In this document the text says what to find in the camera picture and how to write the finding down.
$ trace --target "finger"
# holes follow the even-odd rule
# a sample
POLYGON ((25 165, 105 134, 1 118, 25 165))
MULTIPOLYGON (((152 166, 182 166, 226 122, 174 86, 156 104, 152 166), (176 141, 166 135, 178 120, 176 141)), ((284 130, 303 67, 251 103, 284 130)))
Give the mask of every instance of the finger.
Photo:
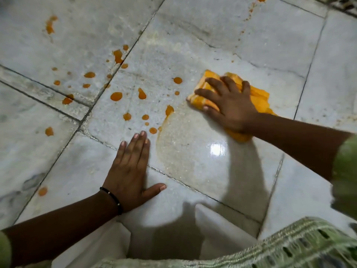
POLYGON ((130 160, 129 160, 129 165, 136 167, 137 163, 140 160, 140 156, 141 156, 141 151, 142 148, 144 146, 144 141, 146 140, 146 132, 145 131, 141 131, 139 138, 137 139, 135 146, 133 148, 133 152, 131 154, 130 160))
POLYGON ((123 159, 124 152, 125 152, 125 147, 126 147, 126 141, 122 141, 120 143, 118 152, 116 153, 116 157, 113 161, 113 165, 119 164, 121 162, 121 160, 123 159))
POLYGON ((165 190, 167 187, 164 183, 157 183, 150 188, 146 189, 142 193, 142 203, 147 202, 152 199, 154 196, 158 195, 161 191, 165 190))
POLYGON ((212 90, 199 88, 196 89, 194 93, 210 100, 217 106, 220 104, 221 97, 217 93, 214 93, 212 90))
POLYGON ((250 96, 250 84, 248 81, 242 82, 243 94, 246 96, 250 96))
POLYGON ((120 164, 127 164, 130 160, 130 157, 131 157, 131 154, 133 152, 133 149, 135 147, 135 144, 136 144, 136 141, 137 139, 139 138, 139 134, 134 134, 133 138, 131 139, 128 147, 125 149, 125 152, 124 152, 124 155, 123 155, 123 158, 120 162, 120 164))
POLYGON ((203 111, 214 121, 216 121, 218 124, 221 126, 225 127, 226 126, 226 117, 222 115, 220 112, 218 112, 216 109, 213 109, 212 107, 209 107, 205 105, 203 107, 203 111))
POLYGON ((226 93, 229 92, 229 90, 226 87, 226 85, 220 80, 217 80, 215 78, 206 78, 205 81, 207 83, 209 83, 221 95, 226 94, 226 93))
POLYGON ((239 93, 239 89, 238 89, 235 81, 232 80, 232 78, 230 78, 228 76, 222 76, 221 80, 226 84, 229 91, 234 92, 234 93, 239 93))
POLYGON ((144 141, 144 146, 142 148, 139 162, 137 163, 137 169, 146 172, 147 163, 149 162, 149 152, 150 152, 150 140, 146 138, 144 141))

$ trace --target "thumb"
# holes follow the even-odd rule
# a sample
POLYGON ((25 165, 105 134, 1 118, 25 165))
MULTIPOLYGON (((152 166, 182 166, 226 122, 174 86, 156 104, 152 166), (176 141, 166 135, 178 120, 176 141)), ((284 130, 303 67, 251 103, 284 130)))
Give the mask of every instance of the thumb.
POLYGON ((166 185, 164 183, 157 183, 150 188, 146 189, 142 193, 142 203, 145 203, 152 199, 154 196, 158 195, 161 191, 166 189, 166 185))
POLYGON ((216 121, 221 126, 225 127, 225 116, 218 112, 216 109, 205 105, 203 111, 210 116, 214 121, 216 121))

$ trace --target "marble floor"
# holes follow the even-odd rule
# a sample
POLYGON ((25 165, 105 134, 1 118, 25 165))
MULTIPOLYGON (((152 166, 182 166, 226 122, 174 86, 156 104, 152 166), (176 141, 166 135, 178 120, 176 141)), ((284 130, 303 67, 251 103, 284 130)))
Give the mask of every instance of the marble floor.
POLYGON ((197 203, 259 239, 304 216, 355 235, 324 179, 185 98, 234 72, 279 116, 357 133, 356 18, 315 0, 0 0, 0 22, 1 228, 97 192, 146 130, 147 183, 167 190, 120 218, 130 257, 197 258, 197 203))

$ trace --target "orange stain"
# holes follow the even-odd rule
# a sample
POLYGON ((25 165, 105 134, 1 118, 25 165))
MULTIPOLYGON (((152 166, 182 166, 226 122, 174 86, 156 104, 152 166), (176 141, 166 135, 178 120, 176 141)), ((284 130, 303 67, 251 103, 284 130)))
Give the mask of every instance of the orange stain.
POLYGON ((180 77, 175 77, 174 79, 173 79, 173 81, 176 83, 176 84, 180 84, 180 83, 182 83, 182 79, 180 78, 180 77))
POLYGON ((123 56, 123 53, 121 52, 121 50, 116 50, 113 52, 113 55, 115 57, 115 63, 122 63, 123 60, 121 59, 123 56))
POLYGON ((46 21, 46 31, 47 34, 51 35, 52 33, 55 32, 55 30, 53 29, 53 22, 57 21, 58 17, 56 15, 53 15, 49 18, 49 20, 46 21))
POLYGON ((95 77, 95 73, 94 72, 87 72, 85 75, 84 75, 84 77, 86 77, 86 78, 94 78, 95 77))
POLYGON ((171 105, 168 105, 166 108, 166 117, 168 117, 169 115, 171 115, 174 112, 173 107, 171 105))
POLYGON ((157 129, 152 127, 152 128, 149 129, 149 132, 152 133, 152 134, 155 134, 155 133, 157 133, 157 129))
POLYGON ((139 88, 138 91, 139 91, 139 99, 141 99, 141 100, 146 99, 145 92, 141 88, 139 88))
POLYGON ((112 101, 119 101, 119 100, 121 100, 122 97, 123 97, 123 93, 122 92, 114 92, 113 94, 110 95, 110 99, 112 101))
POLYGON ((40 190, 38 190, 38 195, 40 197, 43 197, 45 194, 47 194, 47 192, 48 192, 47 187, 42 187, 40 190))
POLYGON ((70 104, 73 102, 73 99, 74 99, 73 94, 69 94, 63 99, 62 104, 70 104))
POLYGON ((131 120, 131 115, 129 113, 123 114, 123 118, 125 121, 131 120))
POLYGON ((47 136, 53 135, 53 129, 52 129, 52 127, 48 127, 48 128, 45 130, 45 134, 46 134, 47 136))

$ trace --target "hand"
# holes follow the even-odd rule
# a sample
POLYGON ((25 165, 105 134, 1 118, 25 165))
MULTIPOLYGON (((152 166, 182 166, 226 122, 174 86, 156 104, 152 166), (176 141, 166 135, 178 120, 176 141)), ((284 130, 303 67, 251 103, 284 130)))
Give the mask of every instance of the hand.
POLYGON ((243 91, 240 93, 236 83, 228 76, 221 77, 221 81, 207 78, 206 82, 218 93, 214 93, 208 89, 196 89, 194 92, 215 103, 220 112, 209 106, 204 106, 203 110, 224 128, 244 133, 245 122, 257 113, 254 104, 250 100, 249 83, 243 81, 243 91))
POLYGON ((128 146, 125 141, 121 142, 104 181, 103 187, 118 198, 123 212, 139 207, 166 189, 163 183, 144 189, 149 149, 150 140, 145 131, 141 131, 140 135, 135 134, 128 146))

